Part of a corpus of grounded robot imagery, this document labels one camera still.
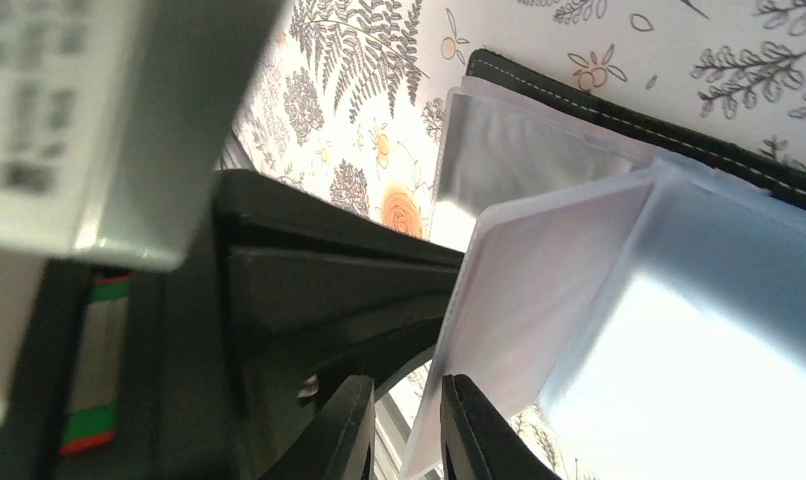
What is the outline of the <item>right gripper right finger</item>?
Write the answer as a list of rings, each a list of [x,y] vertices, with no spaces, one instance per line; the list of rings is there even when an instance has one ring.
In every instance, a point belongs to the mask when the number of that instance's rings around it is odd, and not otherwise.
[[[447,479],[559,479],[465,374],[441,379],[440,428]]]

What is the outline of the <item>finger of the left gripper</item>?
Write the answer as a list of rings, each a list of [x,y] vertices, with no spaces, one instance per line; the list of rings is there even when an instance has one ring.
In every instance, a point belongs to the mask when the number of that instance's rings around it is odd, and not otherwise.
[[[324,404],[348,376],[379,395],[434,350],[460,252],[249,170],[227,174],[231,383],[242,411]]]

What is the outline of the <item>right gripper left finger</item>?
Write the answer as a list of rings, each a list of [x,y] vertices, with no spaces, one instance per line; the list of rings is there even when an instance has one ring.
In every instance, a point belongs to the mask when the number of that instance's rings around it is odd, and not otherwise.
[[[371,479],[374,443],[373,379],[350,376],[262,477],[269,480]]]

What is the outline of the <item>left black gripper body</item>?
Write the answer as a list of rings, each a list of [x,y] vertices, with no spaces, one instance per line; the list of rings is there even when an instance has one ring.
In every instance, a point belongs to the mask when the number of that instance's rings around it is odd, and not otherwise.
[[[43,277],[0,425],[0,479],[237,479],[244,174],[220,173],[189,257],[131,276],[112,438],[64,455],[74,360],[84,339],[90,267],[52,262]]]

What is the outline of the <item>black card holder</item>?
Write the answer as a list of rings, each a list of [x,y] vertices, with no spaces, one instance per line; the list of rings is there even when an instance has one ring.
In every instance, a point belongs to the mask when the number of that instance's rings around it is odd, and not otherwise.
[[[468,235],[431,236],[465,257],[401,477],[443,467],[465,374],[572,479],[806,479],[806,209],[481,78],[447,100],[434,213]]]

